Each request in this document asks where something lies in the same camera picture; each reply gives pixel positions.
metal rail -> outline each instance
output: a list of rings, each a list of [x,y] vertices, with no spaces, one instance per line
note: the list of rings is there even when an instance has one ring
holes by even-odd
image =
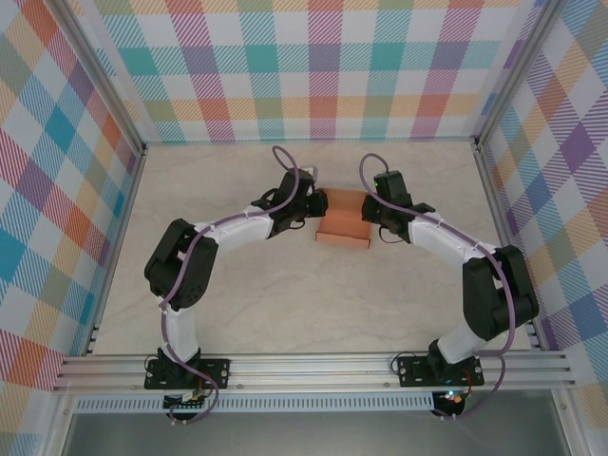
[[[229,386],[222,394],[446,389],[400,388],[397,377],[389,368],[393,356],[394,353],[205,355],[231,359]],[[145,356],[69,357],[59,374],[55,391],[62,394],[158,394],[158,391],[143,389],[144,359]],[[576,385],[573,372],[560,351],[511,351],[504,359],[507,368],[504,390],[561,390]],[[491,390],[501,371],[500,361],[484,358],[482,368],[485,385],[476,390]]]

aluminum frame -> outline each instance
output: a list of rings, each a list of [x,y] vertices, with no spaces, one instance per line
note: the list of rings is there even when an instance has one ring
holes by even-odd
[[[471,141],[471,150],[479,169],[480,179],[482,180],[485,191],[485,197],[487,199],[492,218],[494,219],[496,231],[499,234],[499,241],[502,245],[512,243],[513,237],[508,229],[508,224],[504,217],[504,211],[501,210],[498,199],[498,191],[494,185],[494,181],[490,177],[490,169],[487,165],[484,151],[475,140]],[[538,339],[540,347],[544,350],[548,350],[549,344],[542,329],[540,319],[538,317],[535,318],[532,321],[532,324],[534,325],[535,335]],[[587,444],[584,432],[582,430],[582,423],[575,408],[573,391],[567,389],[554,389],[552,393],[556,409],[558,411],[558,416],[560,417],[561,428],[563,429],[566,441],[570,447],[570,451],[572,454],[577,456],[591,456],[591,450]]]
[[[389,367],[393,356],[394,353],[205,355],[231,360],[229,385],[221,394],[446,390],[399,387],[399,380]],[[69,357],[59,373],[55,392],[158,394],[157,390],[143,388],[144,360],[142,355]],[[504,360],[505,390],[568,390],[576,386],[574,373],[560,351],[510,351]],[[482,368],[485,385],[476,390],[491,390],[501,371],[500,361],[483,358]]]
[[[522,52],[513,64],[503,88],[490,107],[484,124],[477,135],[476,139],[482,145],[482,148],[503,119],[517,89],[527,76],[549,32],[560,18],[567,4],[568,0],[546,0],[536,24],[523,44]]]
[[[138,132],[118,91],[112,84],[95,49],[88,42],[71,7],[66,4],[66,0],[45,0],[45,4],[76,51],[88,77],[93,85],[97,87],[125,137],[129,140],[131,147],[142,153],[145,149],[145,140]]]

cable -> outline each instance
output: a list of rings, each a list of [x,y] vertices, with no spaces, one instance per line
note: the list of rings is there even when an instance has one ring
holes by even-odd
[[[276,161],[283,167],[283,169],[289,171],[290,168],[288,168],[287,165],[280,159],[280,157],[276,153],[277,150],[282,152],[283,155],[285,155],[285,157],[287,157],[289,162],[292,164],[293,169],[297,169],[297,163],[295,162],[292,154],[290,154],[287,150],[285,150],[280,145],[274,145],[273,149],[272,149],[273,155],[275,156]],[[197,421],[199,421],[202,418],[204,418],[205,416],[207,416],[211,412],[211,410],[218,404],[218,400],[219,400],[219,387],[218,387],[218,384],[215,382],[215,380],[213,378],[211,378],[209,375],[205,375],[203,372],[200,372],[200,371],[188,366],[183,360],[181,360],[177,356],[175,351],[173,350],[173,347],[171,347],[171,344],[169,343],[169,337],[167,334],[167,313],[168,313],[168,308],[169,308],[169,301],[171,301],[171,299],[173,299],[173,296],[175,296],[175,294],[180,289],[181,282],[183,281],[183,276],[185,275],[186,269],[188,268],[188,263],[190,261],[190,257],[192,256],[192,253],[194,252],[194,248],[196,247],[197,242],[199,242],[199,240],[206,233],[208,233],[209,231],[214,229],[214,227],[218,227],[223,223],[227,223],[232,220],[243,219],[243,218],[247,218],[247,217],[266,216],[268,214],[272,214],[273,212],[280,211],[285,206],[287,206],[290,202],[292,202],[292,200],[295,197],[295,193],[297,192],[297,188],[298,188],[299,184],[300,184],[300,176],[299,176],[299,173],[296,172],[294,188],[292,189],[292,193],[290,193],[289,197],[287,197],[287,199],[285,199],[283,202],[281,202],[278,206],[265,210],[265,211],[259,211],[259,212],[254,212],[254,213],[250,213],[250,214],[245,214],[243,212],[240,212],[238,214],[233,214],[232,216],[222,218],[222,219],[216,221],[215,223],[213,223],[209,226],[206,226],[205,228],[200,230],[199,233],[196,236],[194,236],[194,238],[192,239],[192,242],[190,242],[190,245],[188,246],[188,250],[186,251],[185,256],[183,258],[180,272],[178,273],[175,283],[173,284],[173,288],[167,294],[167,296],[164,297],[162,302],[159,304],[159,308],[161,309],[162,340],[165,344],[165,347],[167,348],[167,351],[169,352],[171,357],[174,359],[174,361],[176,363],[178,363],[180,366],[182,366],[184,369],[186,369],[187,371],[194,373],[196,376],[202,378],[203,380],[206,380],[211,385],[212,390],[215,391],[215,396],[213,398],[211,405],[207,409],[198,413],[194,418],[192,418],[189,421],[178,420],[177,418],[175,418],[175,416],[173,415],[173,410],[175,409],[175,406],[170,408],[169,409],[169,418],[171,418],[171,424],[175,425],[176,423],[180,423],[183,425],[187,425],[187,424],[196,423]]]
[[[463,372],[466,375],[466,381],[468,382],[468,395],[470,396],[473,393],[473,381],[471,380],[471,374],[468,373],[467,369],[463,369]]]
[[[298,226],[290,226],[289,227],[290,230],[301,230],[302,228],[304,228],[306,226],[306,220],[304,218],[302,220],[296,220],[296,221],[299,221],[302,224],[298,225]]]
[[[399,372],[397,372],[393,366],[394,366],[395,361],[397,360],[397,358],[399,356],[401,356],[402,354],[405,354],[405,353],[413,354],[414,358],[418,357],[418,355],[416,353],[414,353],[413,351],[401,351],[400,353],[395,354],[395,357],[392,358],[392,361],[390,361],[389,367],[390,367],[390,370],[392,371],[392,373],[394,373],[397,376],[399,376]]]
[[[159,357],[156,354],[148,354],[145,359],[143,360],[143,369],[148,372],[148,373],[152,373],[152,370],[150,370],[148,368],[148,359],[150,358],[156,358],[159,359]]]
[[[361,161],[359,162],[359,179],[361,180],[361,183],[363,183],[363,186],[365,187],[365,189],[371,195],[372,198],[374,198],[381,204],[384,204],[388,208],[393,209],[395,211],[404,212],[411,216],[426,220],[430,223],[438,222],[437,218],[431,217],[427,214],[421,214],[419,212],[412,211],[411,209],[408,209],[406,207],[397,206],[395,204],[392,204],[388,201],[381,199],[365,180],[365,174],[363,172],[363,167],[365,165],[366,160],[370,157],[373,157],[373,158],[379,160],[383,164],[386,172],[388,172],[390,170],[390,168],[389,168],[389,164],[387,163],[387,161],[384,158],[382,158],[378,154],[374,154],[374,153],[369,153],[369,154],[364,155],[363,158],[361,159]],[[477,249],[479,252],[481,252],[487,258],[487,260],[490,262],[492,267],[496,270],[496,273],[498,274],[498,277],[503,284],[504,295],[506,297],[506,306],[507,306],[508,315],[509,315],[509,334],[506,339],[506,342],[504,343],[504,346],[498,351],[479,351],[478,352],[478,354],[480,356],[498,357],[502,363],[501,375],[499,376],[499,379],[496,382],[494,389],[486,396],[486,398],[481,403],[477,404],[474,408],[467,410],[463,414],[460,415],[461,418],[464,418],[466,416],[470,416],[473,412],[478,411],[481,407],[484,407],[487,404],[488,399],[490,399],[492,396],[494,396],[496,391],[498,391],[498,389],[501,387],[501,384],[503,383],[504,374],[506,371],[506,364],[504,362],[503,355],[509,351],[509,349],[511,348],[511,345],[513,345],[513,339],[515,338],[515,305],[513,303],[513,295],[511,294],[511,289],[509,287],[508,281],[506,280],[506,276],[504,275],[503,268],[501,267],[499,262],[496,260],[496,258],[494,256],[492,256],[492,254],[490,252],[488,252],[487,249],[483,245],[481,245],[478,241],[476,241],[469,235],[463,233],[459,229],[457,229],[443,221],[442,221],[442,227],[446,231],[449,231],[454,236],[456,236],[456,237],[460,238],[461,240],[463,240],[464,242],[466,242],[467,244],[473,246],[475,249]]]
[[[380,228],[378,228],[378,236],[380,237],[380,240],[382,240],[385,244],[398,244],[399,242],[404,242],[402,239],[399,240],[385,240],[382,237],[382,230],[385,229],[384,226],[381,226]]]

plaid wall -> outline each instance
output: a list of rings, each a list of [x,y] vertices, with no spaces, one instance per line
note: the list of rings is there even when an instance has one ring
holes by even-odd
[[[607,454],[608,0],[570,0],[486,152],[550,346],[569,354]]]
[[[163,142],[468,137],[540,2],[70,1]]]
[[[41,442],[136,156],[42,0],[0,0],[0,455]]]
[[[542,7],[546,3],[547,0],[535,0],[534,6],[532,10],[529,12],[528,17],[525,19],[525,23],[523,24],[522,30],[513,45],[513,48],[509,52],[508,57],[504,61],[503,68],[499,74],[499,77],[496,79],[494,86],[492,87],[492,91],[490,92],[487,100],[484,104],[484,109],[482,109],[482,114],[479,119],[475,123],[475,128],[473,129],[473,136],[479,136],[481,129],[484,125],[485,119],[487,118],[487,114],[490,112],[490,109],[494,105],[496,101],[496,97],[503,90],[504,84],[506,83],[509,75],[511,74],[511,70],[513,69],[513,65],[517,62],[520,53],[523,50],[523,45],[525,44],[525,40],[527,40],[530,32],[536,25],[536,22],[541,14]]]

white ventilated strip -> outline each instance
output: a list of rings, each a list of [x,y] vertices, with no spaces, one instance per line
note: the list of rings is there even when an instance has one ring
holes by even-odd
[[[431,410],[432,394],[247,394],[219,398],[219,412]]]
[[[221,395],[216,413],[431,410],[429,392]],[[197,412],[189,407],[181,411]],[[159,413],[161,395],[81,396],[75,413]]]

